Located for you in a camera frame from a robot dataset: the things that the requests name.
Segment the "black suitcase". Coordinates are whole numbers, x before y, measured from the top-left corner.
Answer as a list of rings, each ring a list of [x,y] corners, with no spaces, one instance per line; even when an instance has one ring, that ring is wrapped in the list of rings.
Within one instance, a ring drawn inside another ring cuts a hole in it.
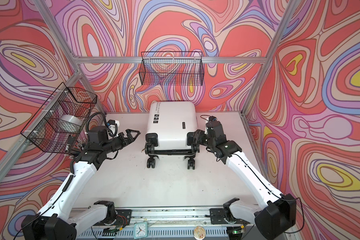
[[[191,102],[154,102],[151,104],[145,154],[147,168],[155,168],[159,156],[181,156],[188,160],[188,169],[196,168],[195,157],[200,148],[193,143],[198,129],[195,105]]]

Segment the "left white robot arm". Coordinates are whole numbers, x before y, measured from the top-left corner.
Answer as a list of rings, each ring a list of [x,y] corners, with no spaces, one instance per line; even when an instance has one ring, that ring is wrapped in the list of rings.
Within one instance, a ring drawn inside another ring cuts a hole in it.
[[[97,201],[74,218],[70,213],[88,181],[103,162],[109,160],[108,154],[118,154],[133,143],[140,132],[127,129],[117,133],[106,126],[97,126],[87,134],[87,143],[72,159],[70,173],[57,192],[35,215],[24,218],[21,233],[26,240],[75,240],[97,223],[112,225],[117,222],[119,215],[111,201]]]

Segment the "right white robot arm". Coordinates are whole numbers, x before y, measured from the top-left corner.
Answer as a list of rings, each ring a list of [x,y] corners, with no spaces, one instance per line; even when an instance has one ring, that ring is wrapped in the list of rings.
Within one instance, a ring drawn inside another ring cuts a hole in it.
[[[274,187],[249,161],[242,148],[227,140],[222,124],[216,119],[206,123],[205,130],[187,134],[188,145],[202,145],[217,160],[229,167],[246,184],[257,206],[241,200],[228,204],[228,212],[238,220],[254,224],[267,240],[274,240],[296,223],[297,200]]]

